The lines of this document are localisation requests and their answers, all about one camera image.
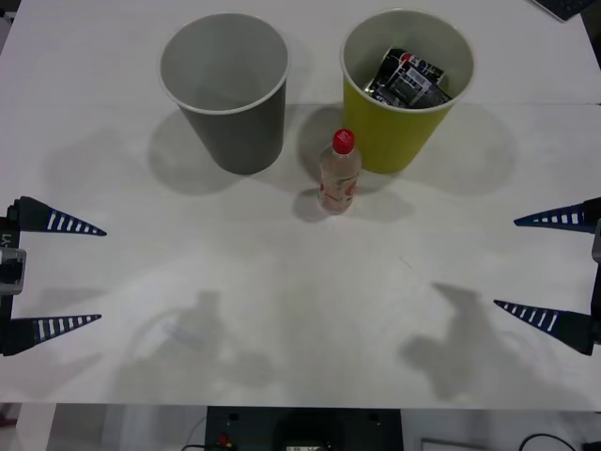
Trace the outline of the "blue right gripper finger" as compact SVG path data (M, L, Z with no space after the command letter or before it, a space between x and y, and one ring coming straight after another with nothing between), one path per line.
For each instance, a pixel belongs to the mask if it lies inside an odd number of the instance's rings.
M600 344L600 320L591 315L494 300L501 310L576 352L592 356Z
M544 210L514 220L516 226L542 227L594 234L600 220L600 198Z

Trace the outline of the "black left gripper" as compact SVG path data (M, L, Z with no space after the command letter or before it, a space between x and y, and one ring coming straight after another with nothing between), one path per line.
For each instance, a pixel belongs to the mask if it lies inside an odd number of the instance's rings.
M21 231L88 236L107 233L82 219L56 210L35 198L22 196L13 203L16 221ZM1 249L17 248L20 232L16 222L1 218ZM13 297L1 295L1 320L9 320ZM49 340L80 329L102 318L102 315L11 319L1 345L2 356L13 356Z

